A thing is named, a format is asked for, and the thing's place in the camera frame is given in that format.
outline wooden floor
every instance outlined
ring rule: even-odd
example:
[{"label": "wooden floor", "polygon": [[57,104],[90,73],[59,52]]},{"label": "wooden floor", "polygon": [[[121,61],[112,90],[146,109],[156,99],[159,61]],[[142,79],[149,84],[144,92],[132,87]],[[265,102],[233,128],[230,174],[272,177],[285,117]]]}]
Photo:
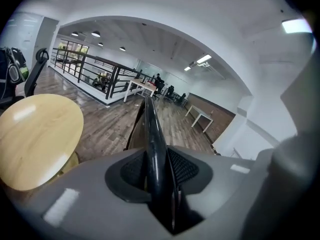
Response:
[{"label": "wooden floor", "polygon": [[[126,103],[119,100],[106,108],[51,68],[41,72],[34,94],[58,94],[79,105],[84,117],[83,133],[76,148],[80,163],[123,151],[139,110],[135,105],[140,105],[143,100],[139,95],[132,95]],[[168,145],[213,154],[200,126],[196,124],[191,128],[194,119],[190,115],[185,117],[185,108],[168,103],[163,98],[154,104]]]}]

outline metal railing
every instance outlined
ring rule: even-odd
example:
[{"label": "metal railing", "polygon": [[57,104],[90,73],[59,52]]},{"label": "metal railing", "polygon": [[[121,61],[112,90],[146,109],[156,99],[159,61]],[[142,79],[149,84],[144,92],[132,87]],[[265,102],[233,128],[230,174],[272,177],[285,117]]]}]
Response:
[{"label": "metal railing", "polygon": [[[106,100],[111,99],[113,94],[126,92],[130,82],[128,78],[146,77],[150,82],[155,78],[114,61],[73,50],[53,48],[50,61],[55,67],[62,69],[63,74],[68,73],[75,77],[78,83],[81,81],[103,92]],[[132,84],[130,91],[135,88],[137,85]]]}]

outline wooden tabletop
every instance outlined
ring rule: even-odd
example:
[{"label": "wooden tabletop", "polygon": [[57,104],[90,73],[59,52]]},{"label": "wooden tabletop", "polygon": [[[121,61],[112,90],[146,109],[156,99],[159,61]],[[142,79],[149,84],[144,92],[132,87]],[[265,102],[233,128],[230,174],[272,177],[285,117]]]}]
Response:
[{"label": "wooden tabletop", "polygon": [[157,87],[155,87],[153,84],[149,83],[149,82],[146,82],[146,83],[142,83],[141,82],[141,79],[132,79],[131,80],[134,84],[138,85],[138,86],[142,86],[152,92],[154,92]]},{"label": "wooden tabletop", "polygon": [[84,117],[72,100],[39,94],[20,100],[0,117],[0,177],[26,191],[54,177],[73,154]]}]

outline white desk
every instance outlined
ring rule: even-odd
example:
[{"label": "white desk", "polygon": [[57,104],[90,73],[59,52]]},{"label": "white desk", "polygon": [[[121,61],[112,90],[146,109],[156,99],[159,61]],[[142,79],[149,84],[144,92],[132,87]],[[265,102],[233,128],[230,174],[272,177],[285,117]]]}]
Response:
[{"label": "white desk", "polygon": [[128,85],[128,89],[126,90],[125,92],[125,96],[124,96],[124,99],[123,99],[123,102],[126,102],[127,100],[127,96],[128,96],[128,93],[130,91],[130,88],[131,88],[131,84],[136,84],[136,90],[138,89],[138,86],[141,86],[142,89],[141,91],[143,92],[145,89],[151,91],[151,95],[150,97],[152,97],[152,95],[154,95],[154,92],[155,90],[157,89],[153,84],[149,83],[149,82],[146,82],[146,83],[142,83],[141,82],[141,79],[132,79],[130,82],[129,82],[129,85]]},{"label": "white desk", "polygon": [[208,123],[208,125],[206,126],[206,128],[204,128],[203,133],[209,128],[209,126],[212,124],[212,122],[214,121],[209,115],[207,115],[205,112],[203,112],[200,108],[191,105],[191,107],[189,108],[188,112],[185,114],[185,117],[189,114],[191,109],[194,109],[195,111],[197,111],[199,113],[199,115],[197,116],[197,118],[194,120],[193,124],[191,125],[191,127],[194,127],[196,122],[199,120],[199,118],[201,116],[204,116],[205,118],[208,118],[210,120],[210,122]]}]

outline black office chair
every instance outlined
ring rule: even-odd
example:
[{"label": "black office chair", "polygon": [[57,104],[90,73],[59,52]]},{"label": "black office chair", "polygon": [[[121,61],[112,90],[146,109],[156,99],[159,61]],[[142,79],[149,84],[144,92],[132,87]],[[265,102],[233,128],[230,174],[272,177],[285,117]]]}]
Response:
[{"label": "black office chair", "polygon": [[[34,95],[35,88],[37,86],[37,79],[44,68],[45,64],[47,63],[49,59],[49,54],[46,51],[47,48],[42,48],[37,51],[35,58],[36,58],[36,64],[34,65],[32,71],[29,73],[28,78],[25,81],[24,85],[24,94],[25,97],[29,97]],[[16,96],[15,94],[16,86],[12,86],[12,96],[5,97],[0,99],[0,110],[6,110],[8,107],[10,107],[12,104],[22,100],[23,96]]]},{"label": "black office chair", "polygon": [[168,101],[168,102],[173,102],[173,93],[175,91],[175,88],[171,85],[169,88],[168,88],[168,91],[166,93],[166,95],[164,96],[164,100],[165,101]]},{"label": "black office chair", "polygon": [[159,82],[159,81],[157,81],[156,83],[157,84],[155,85],[155,87],[157,87],[157,90],[154,92],[152,97],[154,97],[155,100],[157,100],[157,99],[159,100],[160,98],[157,95],[161,94],[161,90],[165,86],[165,84],[163,82]]},{"label": "black office chair", "polygon": [[182,94],[181,97],[179,97],[179,98],[176,99],[175,104],[178,105],[178,106],[181,106],[181,105],[182,105],[182,102],[183,102],[184,99],[185,99],[185,97],[186,97],[186,94],[185,94],[185,93]]}]

